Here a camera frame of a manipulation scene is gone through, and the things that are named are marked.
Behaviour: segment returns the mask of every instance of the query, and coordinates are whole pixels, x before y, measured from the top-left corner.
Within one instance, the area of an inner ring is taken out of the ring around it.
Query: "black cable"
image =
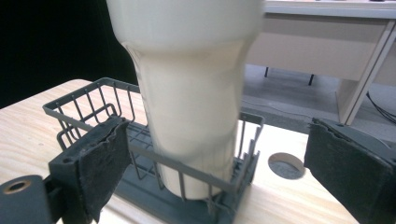
[[[376,103],[374,103],[373,99],[370,96],[370,92],[367,92],[366,94],[367,98],[369,98],[370,102],[373,104],[373,106],[375,107],[375,109],[388,121],[390,121],[391,123],[396,125],[396,115],[389,113],[388,111],[386,111],[385,109],[381,108],[379,105],[377,105]]]

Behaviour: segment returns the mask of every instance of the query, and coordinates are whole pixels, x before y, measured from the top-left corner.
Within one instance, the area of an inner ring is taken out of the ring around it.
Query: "black curtain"
[[[105,0],[7,0],[0,17],[0,107],[74,78],[137,84]]]

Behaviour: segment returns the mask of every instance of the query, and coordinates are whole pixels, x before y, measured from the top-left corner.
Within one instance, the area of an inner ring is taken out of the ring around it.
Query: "white tumbler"
[[[229,181],[248,49],[262,0],[107,0],[114,34],[134,61],[154,150]],[[159,166],[181,196],[178,172]],[[184,176],[187,199],[208,185]]]

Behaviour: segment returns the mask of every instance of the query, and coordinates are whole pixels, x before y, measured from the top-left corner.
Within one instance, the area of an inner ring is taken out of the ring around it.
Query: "gray wire basket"
[[[154,152],[146,116],[134,111],[136,106],[144,110],[139,92],[135,85],[104,77],[45,104],[43,109],[59,120],[62,131],[57,140],[62,150],[67,150],[95,125],[112,116],[127,118],[130,121],[127,133],[133,162],[124,173],[116,194],[169,223],[232,223],[245,188],[254,176],[260,156],[260,151],[255,153],[255,146],[264,119],[241,113],[233,176],[230,181],[224,181]],[[246,139],[248,123],[257,127],[252,139]],[[181,198],[164,187],[157,170],[159,163],[178,171]],[[206,199],[186,199],[185,175],[208,185]],[[212,195],[213,188],[222,189],[222,192]]]

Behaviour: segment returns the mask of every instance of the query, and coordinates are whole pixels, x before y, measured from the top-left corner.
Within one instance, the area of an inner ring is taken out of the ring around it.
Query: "wooden table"
[[[247,63],[340,78],[341,123],[352,123],[373,82],[396,83],[394,1],[268,0],[264,12]]]
[[[88,83],[72,80],[0,110],[0,183],[22,175],[49,174],[48,162],[61,153],[55,138],[61,128],[41,107]],[[141,102],[135,110],[144,114]],[[247,134],[253,135],[253,130],[247,127]],[[264,126],[256,147],[261,155],[255,178],[234,223],[357,223],[309,170],[302,178],[289,180],[269,168],[268,159],[277,152],[289,153],[302,161],[306,141],[306,134]],[[114,195],[104,208],[100,223],[161,221]]]

